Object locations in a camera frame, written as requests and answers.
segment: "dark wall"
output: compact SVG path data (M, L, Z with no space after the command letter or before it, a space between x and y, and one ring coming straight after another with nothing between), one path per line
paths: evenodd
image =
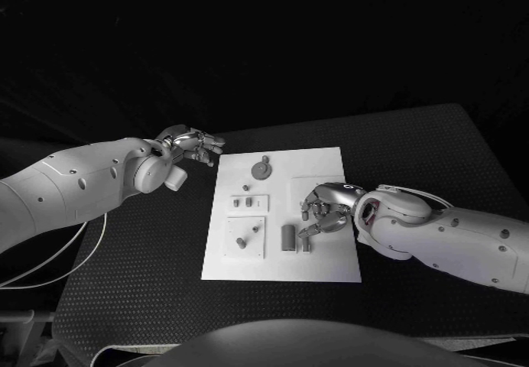
M169 3L0 1L0 153L457 102L525 194L526 6Z

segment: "textured black mat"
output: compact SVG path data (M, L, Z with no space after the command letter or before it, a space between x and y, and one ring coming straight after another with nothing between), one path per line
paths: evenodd
M529 220L459 105L251 129L222 135L227 154L342 148L352 184L426 190L456 206ZM181 191L137 195L110 213L101 249L71 276L54 323L71 365L108 345L182 343L211 330L276 318L338 320L410 336L529 333L529 296L394 261L358 244L362 284L201 281L217 168L185 162ZM103 219L90 225L87 257Z

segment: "white board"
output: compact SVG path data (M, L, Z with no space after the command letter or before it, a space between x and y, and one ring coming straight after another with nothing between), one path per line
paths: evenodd
M251 176L251 167L261 161L264 155L270 157L273 174L267 180L255 180ZM283 225L294 225L299 232L316 222L313 215L307 222L302 221L299 204L316 185L325 182L345 182L339 148L221 156L204 257L204 280L362 281L351 222L339 232L322 233L312 237L310 254L302 253L300 239L297 239L297 251L281 251ZM248 191L244 191L244 185L250 187ZM264 195L268 195L268 212L261 210L247 212L244 200L240 202L242 210L234 211L235 196L242 198ZM250 245L245 249L240 249L232 236L228 236L230 226L232 226L228 220L237 217L264 218L264 232L255 234L255 239L251 237L251 227L248 226L247 229L245 225L245 235L254 241L253 243L260 244L260 236L264 236L263 256L255 257L260 252ZM251 252L240 255L247 249L251 249Z

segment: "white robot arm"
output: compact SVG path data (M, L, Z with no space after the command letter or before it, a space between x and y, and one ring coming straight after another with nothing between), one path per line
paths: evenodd
M381 185L368 193L346 183L326 183L309 195L320 222L302 238L345 228L349 216L358 241L395 260L413 256L431 268L490 287L529 294L529 225L515 219L450 207L433 210L417 196Z
M126 138L59 151L0 180L0 253L35 235L74 226L116 209L162 184L178 191L191 158L209 166L206 150L224 140L176 125L156 140Z

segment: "black table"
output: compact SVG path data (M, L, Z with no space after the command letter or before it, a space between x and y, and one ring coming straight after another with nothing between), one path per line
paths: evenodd
M459 207L529 220L459 105L221 136L227 154L339 146L352 184L411 187ZM183 343L225 326L279 318L336 320L421 337L529 333L529 296L472 284L415 259L394 261L362 244L362 284L201 281L217 168L192 161L182 167L189 179L178 193L163 187L110 213L101 248L70 277L54 323L70 365L90 365L108 345ZM90 225L78 262L101 224Z

